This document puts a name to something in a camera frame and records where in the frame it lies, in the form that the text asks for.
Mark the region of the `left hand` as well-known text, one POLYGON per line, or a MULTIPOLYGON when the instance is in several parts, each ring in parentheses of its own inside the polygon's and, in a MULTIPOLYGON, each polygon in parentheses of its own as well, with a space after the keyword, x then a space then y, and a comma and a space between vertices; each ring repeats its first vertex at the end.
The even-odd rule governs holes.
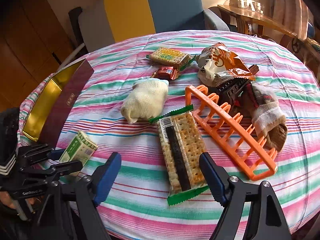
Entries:
POLYGON ((0 201, 2 204, 8 206, 9 208, 15 209, 13 200, 7 192, 5 191, 0 192, 0 201))

